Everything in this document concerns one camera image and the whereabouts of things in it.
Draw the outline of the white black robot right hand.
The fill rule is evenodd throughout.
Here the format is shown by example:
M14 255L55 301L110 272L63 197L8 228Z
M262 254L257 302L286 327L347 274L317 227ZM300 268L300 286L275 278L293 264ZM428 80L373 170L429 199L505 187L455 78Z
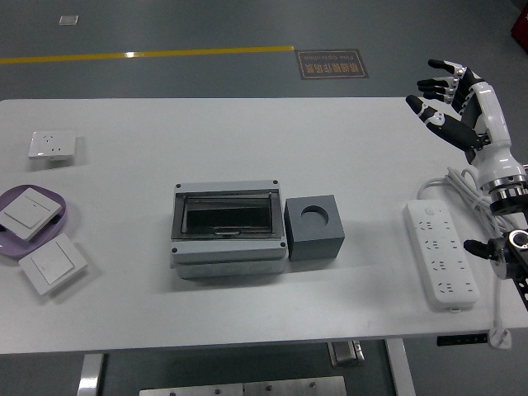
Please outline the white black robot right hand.
M526 171L512 156L493 87L461 64L431 59L428 65L449 75L418 81L422 97L405 98L412 111L433 134L464 152L478 171L479 189L489 194L498 188L526 188Z

